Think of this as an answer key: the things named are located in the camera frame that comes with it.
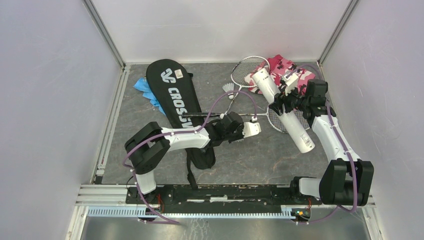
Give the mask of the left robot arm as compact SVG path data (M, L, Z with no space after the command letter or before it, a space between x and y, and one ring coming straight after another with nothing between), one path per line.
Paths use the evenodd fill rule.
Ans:
M145 204L157 198L157 184L154 169L167 152L182 149L209 149L248 138L251 123L230 112L221 119L204 125L189 128L160 127L153 121L145 125L125 144L127 158L131 161L132 171L138 184L138 197Z

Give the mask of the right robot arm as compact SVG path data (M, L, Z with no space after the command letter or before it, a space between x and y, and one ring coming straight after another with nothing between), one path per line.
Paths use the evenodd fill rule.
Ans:
M302 204L311 196L325 205L362 207L369 199L374 166L362 160L348 144L327 101L327 92L326 81L312 79L304 95L287 88L271 95L269 108L279 116L286 117L294 110L302 112L329 161L321 178L295 177L288 196L295 204Z

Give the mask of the shuttlecock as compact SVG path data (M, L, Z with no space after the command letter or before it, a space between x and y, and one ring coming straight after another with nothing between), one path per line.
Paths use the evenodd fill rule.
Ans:
M232 100L234 98L233 91L235 90L235 85L233 82L226 83L222 86L222 90L227 94L228 98Z
M242 141L244 141L244 138L228 141L228 143L232 144L232 143L239 143L239 142L242 142Z

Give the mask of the white shuttlecock tube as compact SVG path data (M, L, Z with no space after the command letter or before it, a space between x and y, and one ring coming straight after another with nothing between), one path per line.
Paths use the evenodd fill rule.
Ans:
M276 94L281 93L265 68L261 68L253 74L252 79L269 104L274 102L274 96ZM278 119L301 153L307 153L315 147L309 134L292 111L285 113L283 110Z

